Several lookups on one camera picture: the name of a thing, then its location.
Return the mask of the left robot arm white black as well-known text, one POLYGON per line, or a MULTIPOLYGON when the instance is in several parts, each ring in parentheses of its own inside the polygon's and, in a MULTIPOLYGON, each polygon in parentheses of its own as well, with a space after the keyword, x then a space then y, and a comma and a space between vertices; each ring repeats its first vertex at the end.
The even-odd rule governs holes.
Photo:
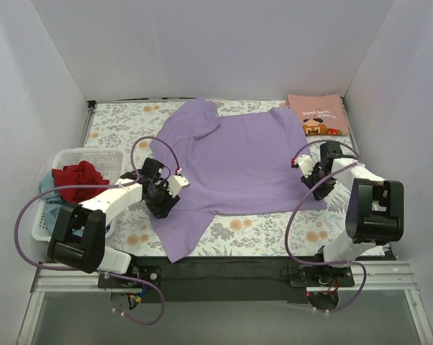
POLYGON ((106 246, 106 227, 130 206, 143 202, 157 219, 164 219, 179 202, 178 194, 190 185, 181 169, 162 177, 164 164, 147 158, 139 170, 121 175, 113 188, 78 204, 60 209, 47 258, 86 273, 123 275, 132 255, 106 246))

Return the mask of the purple t shirt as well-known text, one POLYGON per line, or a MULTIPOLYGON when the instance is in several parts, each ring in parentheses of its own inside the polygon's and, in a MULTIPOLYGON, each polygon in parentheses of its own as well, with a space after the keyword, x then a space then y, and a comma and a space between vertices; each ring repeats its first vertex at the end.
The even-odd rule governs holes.
POLYGON ((222 116, 212 101, 185 102, 150 144, 156 160, 180 167, 189 181, 169 215, 152 219, 168 259, 192 253, 216 216, 233 217, 242 230, 235 240, 233 230, 216 227, 215 237, 227 240, 220 254, 245 256, 255 231, 247 225, 251 215, 324 210, 325 202, 308 195, 301 173, 291 167, 305 144, 297 117, 286 107, 222 116))

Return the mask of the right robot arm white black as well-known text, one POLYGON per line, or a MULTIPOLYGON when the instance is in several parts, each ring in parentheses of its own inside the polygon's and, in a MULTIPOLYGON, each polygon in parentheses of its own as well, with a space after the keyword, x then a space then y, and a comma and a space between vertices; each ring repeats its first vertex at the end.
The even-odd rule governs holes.
POLYGON ((321 140, 320 159, 296 153, 291 166, 301 170, 301 182, 317 201, 341 183, 350 192, 345 230, 314 256, 314 265, 300 265, 298 285, 326 286, 349 280, 349 264, 369 249, 397 242, 404 232, 404 186, 369 171, 356 154, 342 151, 342 143, 321 140))

